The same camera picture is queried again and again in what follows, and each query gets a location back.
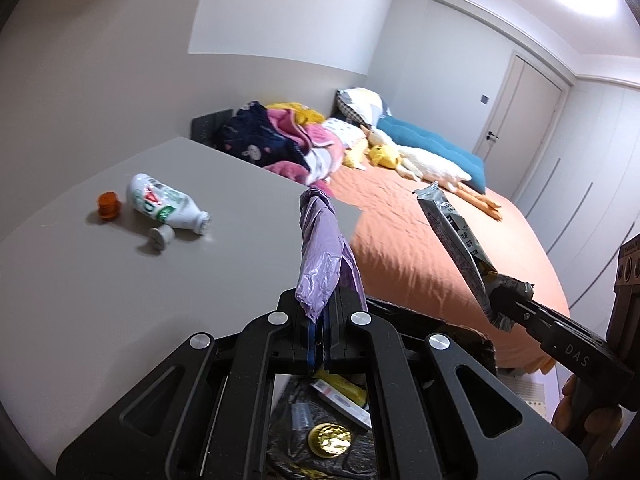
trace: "gray table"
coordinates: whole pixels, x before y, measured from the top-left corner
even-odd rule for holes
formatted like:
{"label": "gray table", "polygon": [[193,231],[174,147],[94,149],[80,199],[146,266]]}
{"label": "gray table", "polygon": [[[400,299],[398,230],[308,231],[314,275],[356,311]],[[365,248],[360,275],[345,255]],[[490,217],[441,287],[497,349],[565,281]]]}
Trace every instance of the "gray table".
{"label": "gray table", "polygon": [[[124,200],[138,172],[190,194],[209,233],[178,234],[157,254],[141,214],[101,223],[97,196]],[[298,277],[304,189],[178,138],[73,187],[0,244],[0,399],[50,469],[191,333],[235,333],[276,308]],[[348,239],[360,212],[335,206]]]}

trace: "orange bed sheet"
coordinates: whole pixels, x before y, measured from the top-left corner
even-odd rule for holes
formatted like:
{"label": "orange bed sheet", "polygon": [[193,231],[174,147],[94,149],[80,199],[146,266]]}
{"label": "orange bed sheet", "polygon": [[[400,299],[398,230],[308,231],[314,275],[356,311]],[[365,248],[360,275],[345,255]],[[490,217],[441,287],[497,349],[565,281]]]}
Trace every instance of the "orange bed sheet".
{"label": "orange bed sheet", "polygon": [[[341,167],[330,189],[339,200],[362,210],[351,248],[366,293],[487,334],[499,367],[548,371],[554,361],[523,327],[507,334],[486,320],[412,193],[427,183],[372,167],[367,160],[363,164],[366,171]],[[498,272],[533,283],[537,302],[568,316],[558,276],[522,213],[497,193],[487,190],[487,195],[502,206],[502,222],[447,193]]]}

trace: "white cap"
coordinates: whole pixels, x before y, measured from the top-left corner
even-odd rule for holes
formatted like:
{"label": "white cap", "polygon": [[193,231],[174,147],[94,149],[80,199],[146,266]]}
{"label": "white cap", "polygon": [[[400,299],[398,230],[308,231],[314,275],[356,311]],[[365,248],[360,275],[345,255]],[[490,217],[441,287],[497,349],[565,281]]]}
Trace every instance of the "white cap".
{"label": "white cap", "polygon": [[162,224],[149,229],[148,236],[153,248],[162,252],[175,238],[175,231],[170,225]]}
{"label": "white cap", "polygon": [[206,211],[201,211],[196,219],[195,226],[193,228],[193,232],[198,235],[203,235],[204,232],[209,227],[209,213]]}

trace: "teal cushion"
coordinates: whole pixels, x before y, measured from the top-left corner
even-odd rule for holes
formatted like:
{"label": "teal cushion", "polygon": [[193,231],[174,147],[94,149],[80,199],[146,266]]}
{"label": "teal cushion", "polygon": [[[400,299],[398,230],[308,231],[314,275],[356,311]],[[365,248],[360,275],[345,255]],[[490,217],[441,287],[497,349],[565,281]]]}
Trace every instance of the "teal cushion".
{"label": "teal cushion", "polygon": [[380,117],[377,127],[400,146],[421,148],[459,165],[461,170],[471,175],[471,181],[466,183],[471,189],[483,194],[486,191],[484,162],[478,156],[459,148],[438,134],[392,116]]}

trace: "door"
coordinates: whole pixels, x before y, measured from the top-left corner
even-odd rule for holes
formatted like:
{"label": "door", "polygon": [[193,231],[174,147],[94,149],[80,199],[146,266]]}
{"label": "door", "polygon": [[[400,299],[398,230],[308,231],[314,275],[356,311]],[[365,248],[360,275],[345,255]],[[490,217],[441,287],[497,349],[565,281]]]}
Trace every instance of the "door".
{"label": "door", "polygon": [[484,160],[487,186],[510,199],[546,138],[562,91],[519,57],[503,88],[476,155]]}

